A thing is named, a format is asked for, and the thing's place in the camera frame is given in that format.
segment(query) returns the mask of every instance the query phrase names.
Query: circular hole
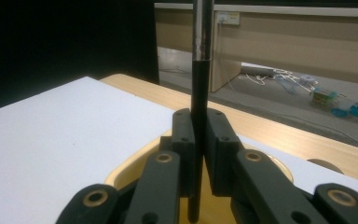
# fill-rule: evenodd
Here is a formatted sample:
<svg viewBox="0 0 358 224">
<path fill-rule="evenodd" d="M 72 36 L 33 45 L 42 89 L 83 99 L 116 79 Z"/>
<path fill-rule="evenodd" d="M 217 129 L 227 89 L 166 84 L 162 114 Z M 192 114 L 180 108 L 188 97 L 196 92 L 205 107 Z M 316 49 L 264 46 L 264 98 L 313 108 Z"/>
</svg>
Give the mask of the circular hole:
<svg viewBox="0 0 358 224">
<path fill-rule="evenodd" d="M 309 224 L 310 218 L 307 215 L 300 213 L 300 212 L 293 212 L 292 219 L 299 224 Z"/>
<path fill-rule="evenodd" d="M 95 207 L 103 204 L 107 200 L 107 191 L 104 189 L 96 189 L 88 193 L 83 198 L 83 204 L 87 207 Z"/>
<path fill-rule="evenodd" d="M 156 213 L 146 213 L 142 216 L 142 224 L 155 224 L 158 222 Z"/>
<path fill-rule="evenodd" d="M 93 193 L 89 196 L 89 200 L 91 202 L 98 202 L 99 200 L 101 200 L 101 198 L 103 197 L 103 195 L 101 193 Z"/>
<path fill-rule="evenodd" d="M 254 152 L 247 152 L 245 157 L 248 161 L 261 161 L 261 156 Z"/>
<path fill-rule="evenodd" d="M 357 201 L 353 196 L 340 189 L 330 189 L 327 191 L 327 195 L 334 202 L 344 206 L 353 207 L 357 204 Z"/>
<path fill-rule="evenodd" d="M 158 162 L 169 162 L 172 160 L 172 156 L 169 154 L 160 154 L 156 157 L 156 161 Z"/>
</svg>

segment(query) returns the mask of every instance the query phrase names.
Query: metal rod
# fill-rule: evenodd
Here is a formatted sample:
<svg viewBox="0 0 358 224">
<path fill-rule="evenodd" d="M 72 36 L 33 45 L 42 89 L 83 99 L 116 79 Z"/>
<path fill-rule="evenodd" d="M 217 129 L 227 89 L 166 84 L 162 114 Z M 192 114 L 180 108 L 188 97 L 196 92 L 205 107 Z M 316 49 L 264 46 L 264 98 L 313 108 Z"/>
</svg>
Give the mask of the metal rod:
<svg viewBox="0 0 358 224">
<path fill-rule="evenodd" d="M 196 223 L 200 216 L 200 186 L 205 147 L 206 111 L 212 52 L 213 0 L 195 0 L 193 6 L 193 63 L 191 119 L 196 138 L 197 161 L 195 194 L 188 199 L 188 220 Z"/>
</svg>

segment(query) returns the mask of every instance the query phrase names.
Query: black plastic part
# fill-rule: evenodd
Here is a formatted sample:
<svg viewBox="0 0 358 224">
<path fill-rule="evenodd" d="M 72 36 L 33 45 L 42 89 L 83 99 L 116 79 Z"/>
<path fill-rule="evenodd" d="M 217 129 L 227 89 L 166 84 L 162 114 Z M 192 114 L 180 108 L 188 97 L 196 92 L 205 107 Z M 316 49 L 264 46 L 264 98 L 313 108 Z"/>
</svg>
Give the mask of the black plastic part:
<svg viewBox="0 0 358 224">
<path fill-rule="evenodd" d="M 197 222 L 200 213 L 202 155 L 196 150 L 193 123 L 189 109 L 176 111 L 172 117 L 172 150 L 181 158 L 181 196 L 188 198 L 187 217 Z"/>
<path fill-rule="evenodd" d="M 201 153 L 205 149 L 204 140 L 210 66 L 211 61 L 193 61 L 191 119 L 196 136 L 196 148 Z"/>
<path fill-rule="evenodd" d="M 192 63 L 191 120 L 196 138 L 196 150 L 200 155 L 203 155 L 205 150 L 206 109 L 210 67 L 211 60 L 193 61 Z M 202 156 L 196 159 L 196 173 L 201 174 Z M 199 186 L 201 178 L 202 176 L 198 175 L 196 179 L 197 185 Z M 190 222 L 198 222 L 200 216 L 200 187 L 197 187 L 196 190 L 197 192 L 189 198 L 188 220 Z"/>
<path fill-rule="evenodd" d="M 178 110 L 172 116 L 172 150 L 179 154 L 181 159 L 181 196 L 194 196 L 198 187 L 196 179 L 200 172 L 197 170 L 197 161 L 201 155 L 196 151 L 189 109 Z"/>
<path fill-rule="evenodd" d="M 358 223 L 358 192 L 338 184 L 316 188 L 314 206 L 330 223 Z"/>
<path fill-rule="evenodd" d="M 231 195 L 230 203 L 232 215 L 238 224 L 258 224 L 258 219 L 255 209 L 246 197 L 241 185 L 236 181 L 234 184 L 233 194 Z"/>
<path fill-rule="evenodd" d="M 60 214 L 57 224 L 117 223 L 117 191 L 108 185 L 91 185 L 79 191 Z"/>
<path fill-rule="evenodd" d="M 164 150 L 150 155 L 124 223 L 177 223 L 179 171 L 176 153 Z"/>
<path fill-rule="evenodd" d="M 234 167 L 261 223 L 327 223 L 266 154 L 241 150 Z"/>
<path fill-rule="evenodd" d="M 207 114 L 205 161 L 212 194 L 229 197 L 235 181 L 232 164 L 243 146 L 222 112 L 208 108 Z"/>
</svg>

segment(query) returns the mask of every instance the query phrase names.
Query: dark floor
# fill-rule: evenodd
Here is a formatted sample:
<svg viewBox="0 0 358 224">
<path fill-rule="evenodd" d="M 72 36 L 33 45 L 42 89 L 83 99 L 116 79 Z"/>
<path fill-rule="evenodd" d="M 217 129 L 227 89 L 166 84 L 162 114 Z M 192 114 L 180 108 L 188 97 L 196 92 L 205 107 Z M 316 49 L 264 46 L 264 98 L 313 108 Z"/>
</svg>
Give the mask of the dark floor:
<svg viewBox="0 0 358 224">
<path fill-rule="evenodd" d="M 158 63 L 162 86 L 191 93 L 191 53 L 159 49 Z M 244 75 L 239 74 L 217 92 L 210 92 L 209 99 L 358 147 L 358 118 L 335 117 L 330 109 L 312 102 L 310 93 L 300 87 L 294 87 L 290 93 L 276 80 L 264 79 L 265 85 L 258 85 L 240 77 Z M 358 102 L 358 84 L 313 77 L 318 81 L 315 87 L 339 92 Z"/>
</svg>

